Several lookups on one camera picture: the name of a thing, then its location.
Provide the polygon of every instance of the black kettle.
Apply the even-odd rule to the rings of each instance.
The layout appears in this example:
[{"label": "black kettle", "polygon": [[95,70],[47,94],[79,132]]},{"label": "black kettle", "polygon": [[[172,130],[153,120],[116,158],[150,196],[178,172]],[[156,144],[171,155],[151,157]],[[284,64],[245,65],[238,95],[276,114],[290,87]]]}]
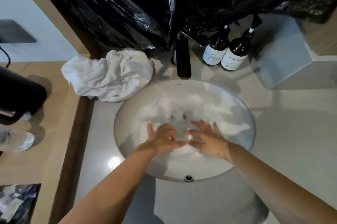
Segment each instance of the black kettle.
[{"label": "black kettle", "polygon": [[14,124],[26,112],[34,115],[46,99],[43,86],[0,67],[0,124]]}]

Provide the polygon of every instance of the plastic water bottle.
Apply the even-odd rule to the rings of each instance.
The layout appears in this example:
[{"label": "plastic water bottle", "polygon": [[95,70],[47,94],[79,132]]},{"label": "plastic water bottle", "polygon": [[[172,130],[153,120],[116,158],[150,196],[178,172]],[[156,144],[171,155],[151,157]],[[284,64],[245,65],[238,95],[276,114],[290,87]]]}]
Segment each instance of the plastic water bottle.
[{"label": "plastic water bottle", "polygon": [[33,145],[34,139],[29,132],[0,128],[0,151],[25,151]]}]

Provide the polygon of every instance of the wooden counter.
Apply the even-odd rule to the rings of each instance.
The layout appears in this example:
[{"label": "wooden counter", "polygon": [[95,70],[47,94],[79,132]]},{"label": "wooden counter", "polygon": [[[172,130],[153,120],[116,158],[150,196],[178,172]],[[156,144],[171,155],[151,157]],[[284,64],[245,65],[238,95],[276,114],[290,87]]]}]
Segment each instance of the wooden counter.
[{"label": "wooden counter", "polygon": [[65,214],[88,98],[63,78],[64,62],[12,63],[10,70],[43,85],[48,98],[30,121],[8,126],[35,135],[27,151],[0,156],[0,185],[41,183],[32,224],[57,223]]}]

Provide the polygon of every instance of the oval sink basin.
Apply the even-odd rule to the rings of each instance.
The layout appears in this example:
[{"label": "oval sink basin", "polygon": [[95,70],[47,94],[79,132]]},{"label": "oval sink basin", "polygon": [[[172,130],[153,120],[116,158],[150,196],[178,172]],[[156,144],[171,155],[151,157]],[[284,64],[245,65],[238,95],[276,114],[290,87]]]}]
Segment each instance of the oval sink basin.
[{"label": "oval sink basin", "polygon": [[[229,141],[251,150],[256,132],[247,105],[230,90],[197,80],[169,80],[138,91],[116,115],[116,143],[127,157],[147,139],[148,122],[155,128],[170,123],[179,140],[189,140],[184,130],[196,129],[190,122],[200,119],[210,124],[216,121]],[[189,182],[223,174],[232,167],[227,161],[203,155],[186,145],[155,157],[147,173],[159,179]]]}]

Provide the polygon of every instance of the towel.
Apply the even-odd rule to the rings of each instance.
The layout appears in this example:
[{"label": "towel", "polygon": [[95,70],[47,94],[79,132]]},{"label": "towel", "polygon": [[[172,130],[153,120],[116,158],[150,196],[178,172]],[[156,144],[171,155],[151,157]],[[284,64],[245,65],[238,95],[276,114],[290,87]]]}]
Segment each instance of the towel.
[{"label": "towel", "polygon": [[76,94],[119,102],[149,83],[153,68],[144,52],[125,48],[118,52],[111,50],[101,60],[76,56],[61,71]]}]

